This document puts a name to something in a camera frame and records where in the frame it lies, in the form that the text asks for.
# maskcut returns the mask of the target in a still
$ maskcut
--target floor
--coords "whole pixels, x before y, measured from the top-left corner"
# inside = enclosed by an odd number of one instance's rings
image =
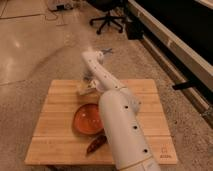
[[[4,5],[1,0],[0,15]],[[179,158],[177,165],[162,170],[213,170],[213,131],[183,94],[171,88],[173,82],[139,41],[129,41],[113,27],[97,36],[98,25],[91,27],[88,21],[101,13],[87,3],[56,14],[57,19],[43,0],[9,0],[1,16],[0,171],[48,171],[25,166],[24,159],[50,82],[81,79],[81,53],[105,48],[113,48],[105,66],[116,77],[152,78],[157,84]],[[14,18],[25,15],[33,16]]]

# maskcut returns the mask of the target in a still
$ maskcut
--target food item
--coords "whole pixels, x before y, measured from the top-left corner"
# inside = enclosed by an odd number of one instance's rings
[[[87,148],[87,154],[90,154],[94,151],[96,151],[99,147],[101,147],[103,144],[105,144],[107,141],[107,138],[105,135],[100,135],[98,138],[96,138]]]

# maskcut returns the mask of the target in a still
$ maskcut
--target wooden cutting board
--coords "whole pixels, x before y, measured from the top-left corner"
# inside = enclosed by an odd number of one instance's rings
[[[137,119],[160,164],[176,164],[177,156],[154,80],[121,80],[141,100]],[[78,96],[78,80],[54,80],[25,159],[27,165],[114,164],[108,144],[92,155],[86,149],[94,137],[72,129],[75,111],[83,104],[97,103],[99,93]]]

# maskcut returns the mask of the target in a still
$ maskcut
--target orange bowl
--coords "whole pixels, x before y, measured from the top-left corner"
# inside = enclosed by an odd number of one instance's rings
[[[103,130],[97,104],[85,104],[75,113],[74,128],[86,135],[94,135]]]

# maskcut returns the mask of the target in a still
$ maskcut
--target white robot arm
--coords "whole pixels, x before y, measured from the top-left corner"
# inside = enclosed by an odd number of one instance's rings
[[[104,60],[102,51],[84,52],[83,60],[87,66],[85,77],[97,79],[105,90],[99,101],[99,110],[116,168],[122,171],[160,171],[136,120],[139,100],[101,65]]]

